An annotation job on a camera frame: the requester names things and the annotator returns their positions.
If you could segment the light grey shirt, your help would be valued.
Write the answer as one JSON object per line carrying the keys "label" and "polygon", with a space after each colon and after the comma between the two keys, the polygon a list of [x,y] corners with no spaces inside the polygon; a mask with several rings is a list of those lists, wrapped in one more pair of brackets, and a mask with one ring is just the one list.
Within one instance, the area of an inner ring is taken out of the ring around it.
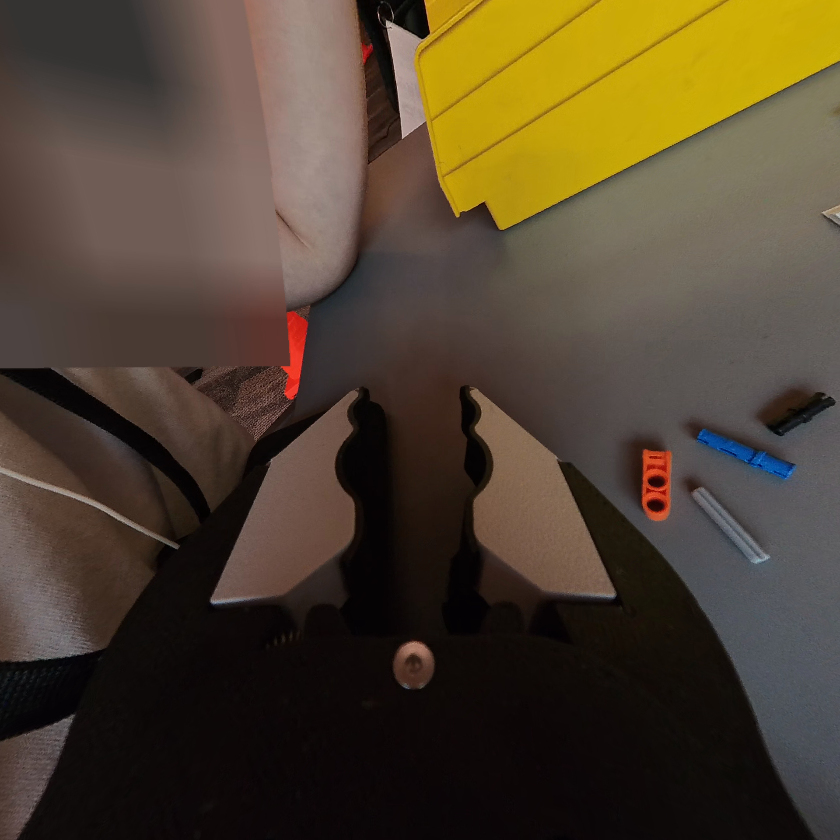
{"label": "light grey shirt", "polygon": [[126,614],[255,437],[168,367],[2,369],[2,838],[32,816]]}

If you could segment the orange traffic cone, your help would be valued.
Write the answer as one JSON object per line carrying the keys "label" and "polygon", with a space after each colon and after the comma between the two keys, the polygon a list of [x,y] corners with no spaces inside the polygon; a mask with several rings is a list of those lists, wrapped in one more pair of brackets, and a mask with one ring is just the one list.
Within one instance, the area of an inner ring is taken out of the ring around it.
{"label": "orange traffic cone", "polygon": [[284,394],[286,399],[293,401],[297,395],[301,380],[303,356],[308,334],[308,319],[297,311],[287,313],[287,335],[289,342],[289,364],[281,369],[287,375]]}

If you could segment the light grey toy axle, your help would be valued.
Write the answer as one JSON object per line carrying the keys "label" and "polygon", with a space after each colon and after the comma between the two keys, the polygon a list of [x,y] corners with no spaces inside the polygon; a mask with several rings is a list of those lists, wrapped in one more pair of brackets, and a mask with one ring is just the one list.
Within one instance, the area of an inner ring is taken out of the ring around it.
{"label": "light grey toy axle", "polygon": [[770,559],[770,555],[709,490],[698,487],[691,491],[690,495],[698,507],[752,564],[760,564]]}

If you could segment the small orange toy beam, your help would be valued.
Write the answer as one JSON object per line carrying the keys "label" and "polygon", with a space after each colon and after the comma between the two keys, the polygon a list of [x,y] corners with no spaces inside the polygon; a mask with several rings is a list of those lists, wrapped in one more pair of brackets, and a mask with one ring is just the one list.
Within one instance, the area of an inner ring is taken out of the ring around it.
{"label": "small orange toy beam", "polygon": [[645,515],[654,522],[662,522],[669,517],[671,464],[670,451],[643,450],[641,502]]}

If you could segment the person's left forearm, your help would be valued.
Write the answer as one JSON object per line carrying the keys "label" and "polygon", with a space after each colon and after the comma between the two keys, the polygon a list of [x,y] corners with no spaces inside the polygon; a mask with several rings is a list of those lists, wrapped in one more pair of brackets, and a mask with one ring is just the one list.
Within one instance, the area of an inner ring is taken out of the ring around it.
{"label": "person's left forearm", "polygon": [[351,1],[247,1],[288,310],[324,299],[359,253],[368,165]]}

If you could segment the black toy pin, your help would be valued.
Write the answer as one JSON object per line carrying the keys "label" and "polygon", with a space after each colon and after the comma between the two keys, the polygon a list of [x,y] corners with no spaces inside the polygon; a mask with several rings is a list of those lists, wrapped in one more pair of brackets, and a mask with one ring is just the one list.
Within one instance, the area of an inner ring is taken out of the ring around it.
{"label": "black toy pin", "polygon": [[810,423],[815,417],[834,407],[837,401],[824,392],[815,392],[803,402],[789,406],[783,414],[765,423],[774,435],[783,437],[796,428]]}

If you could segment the blue toy pin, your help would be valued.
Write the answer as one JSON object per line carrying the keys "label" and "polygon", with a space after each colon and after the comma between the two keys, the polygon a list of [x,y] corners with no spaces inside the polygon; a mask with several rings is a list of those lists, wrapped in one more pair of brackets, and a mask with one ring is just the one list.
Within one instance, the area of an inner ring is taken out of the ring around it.
{"label": "blue toy pin", "polygon": [[712,433],[705,428],[699,431],[696,440],[721,454],[735,458],[744,464],[783,480],[791,478],[796,470],[796,465],[789,461],[776,458],[766,451],[752,448],[739,441]]}

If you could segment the white paper sheet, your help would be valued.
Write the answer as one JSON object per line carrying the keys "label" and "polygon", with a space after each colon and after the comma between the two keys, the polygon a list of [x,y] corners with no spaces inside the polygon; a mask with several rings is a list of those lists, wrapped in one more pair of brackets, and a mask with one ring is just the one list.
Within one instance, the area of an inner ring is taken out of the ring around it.
{"label": "white paper sheet", "polygon": [[426,122],[415,68],[415,55],[422,40],[392,22],[386,23],[386,32],[392,54],[398,112],[404,139]]}

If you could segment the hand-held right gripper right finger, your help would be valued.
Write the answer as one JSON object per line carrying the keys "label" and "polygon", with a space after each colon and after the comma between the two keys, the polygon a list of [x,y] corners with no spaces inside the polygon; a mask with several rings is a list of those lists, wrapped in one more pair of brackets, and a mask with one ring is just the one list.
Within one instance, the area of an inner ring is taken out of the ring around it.
{"label": "hand-held right gripper right finger", "polygon": [[613,604],[616,588],[557,456],[474,386],[461,391],[475,588],[524,622],[556,602]]}

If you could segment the yellow plastic bin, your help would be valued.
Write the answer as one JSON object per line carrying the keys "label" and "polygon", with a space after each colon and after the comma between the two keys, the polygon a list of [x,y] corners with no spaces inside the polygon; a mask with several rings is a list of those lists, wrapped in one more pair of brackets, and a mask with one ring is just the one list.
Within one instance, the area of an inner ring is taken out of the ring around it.
{"label": "yellow plastic bin", "polygon": [[838,1],[426,2],[415,67],[458,216],[505,229],[838,62]]}

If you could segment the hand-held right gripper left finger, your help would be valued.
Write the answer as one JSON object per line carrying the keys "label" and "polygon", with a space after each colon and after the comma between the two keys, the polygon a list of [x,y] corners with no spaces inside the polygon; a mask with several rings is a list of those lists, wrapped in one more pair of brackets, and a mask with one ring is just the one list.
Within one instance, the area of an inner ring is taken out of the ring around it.
{"label": "hand-held right gripper left finger", "polygon": [[211,596],[215,607],[275,605],[290,614],[348,599],[341,560],[356,535],[356,503],[339,476],[354,434],[356,388],[270,462]]}

